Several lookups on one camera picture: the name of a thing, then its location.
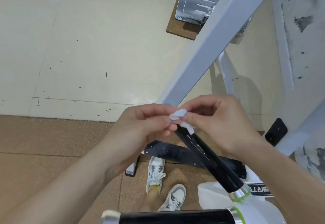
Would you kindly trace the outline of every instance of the hand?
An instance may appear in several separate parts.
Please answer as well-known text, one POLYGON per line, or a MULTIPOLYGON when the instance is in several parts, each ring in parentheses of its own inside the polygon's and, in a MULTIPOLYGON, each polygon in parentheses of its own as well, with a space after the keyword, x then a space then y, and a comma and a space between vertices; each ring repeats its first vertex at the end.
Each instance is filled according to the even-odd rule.
POLYGON ((112 152, 117 174, 136 161, 148 143, 177 129, 169 118, 175 111, 176 107, 153 103, 129 107, 122 113, 102 141, 112 152))
POLYGON ((199 96, 181 107, 184 120, 204 131, 223 151, 239 158, 243 146, 261 140, 243 107, 232 95, 199 96))

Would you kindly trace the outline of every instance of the left hand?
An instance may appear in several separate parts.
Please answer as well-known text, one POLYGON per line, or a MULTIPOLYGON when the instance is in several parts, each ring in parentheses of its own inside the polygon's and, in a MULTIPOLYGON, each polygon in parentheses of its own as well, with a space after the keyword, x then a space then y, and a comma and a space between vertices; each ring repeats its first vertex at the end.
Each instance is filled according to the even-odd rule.
POLYGON ((101 143, 112 152, 116 173, 123 172, 136 161, 148 143, 167 137, 177 129, 169 115, 177 107, 145 104, 127 108, 101 143))

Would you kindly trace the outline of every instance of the sneaker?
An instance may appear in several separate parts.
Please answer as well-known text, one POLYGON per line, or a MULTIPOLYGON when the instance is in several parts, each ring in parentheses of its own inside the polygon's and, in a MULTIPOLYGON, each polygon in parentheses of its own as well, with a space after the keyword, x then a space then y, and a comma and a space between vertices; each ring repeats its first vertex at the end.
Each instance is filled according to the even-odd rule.
POLYGON ((148 180, 147 180, 147 187, 146 191, 148 193, 149 186, 152 185, 159 185, 160 189, 162 187, 162 178, 166 176, 163 173, 165 167, 165 159, 161 159, 158 157, 152 156, 149 161, 148 166, 148 180))
POLYGON ((175 211, 181 210, 186 195, 185 186, 182 184, 175 185, 168 193, 164 204, 158 211, 175 211))

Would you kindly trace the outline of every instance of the black tube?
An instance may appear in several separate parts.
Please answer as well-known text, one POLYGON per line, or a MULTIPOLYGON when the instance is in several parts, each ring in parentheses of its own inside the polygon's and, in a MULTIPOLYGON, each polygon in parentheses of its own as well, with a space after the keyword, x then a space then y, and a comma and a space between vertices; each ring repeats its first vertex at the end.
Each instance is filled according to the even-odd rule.
POLYGON ((190 135, 186 128, 182 128, 179 125, 177 126, 178 128, 175 131, 176 135, 185 143, 190 151, 193 152, 227 192, 235 192, 244 185, 244 182, 199 136, 195 133, 190 135))
POLYGON ((235 224, 228 209, 122 213, 119 224, 235 224))

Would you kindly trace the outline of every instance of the right hand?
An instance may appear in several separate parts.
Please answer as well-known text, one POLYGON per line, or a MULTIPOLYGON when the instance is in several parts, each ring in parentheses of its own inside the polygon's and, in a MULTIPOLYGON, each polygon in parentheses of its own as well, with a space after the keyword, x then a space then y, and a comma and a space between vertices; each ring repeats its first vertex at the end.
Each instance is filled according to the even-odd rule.
POLYGON ((246 112, 232 95, 204 95, 181 106, 188 111, 182 119, 204 131, 223 151, 240 158, 243 147, 260 143, 246 112))

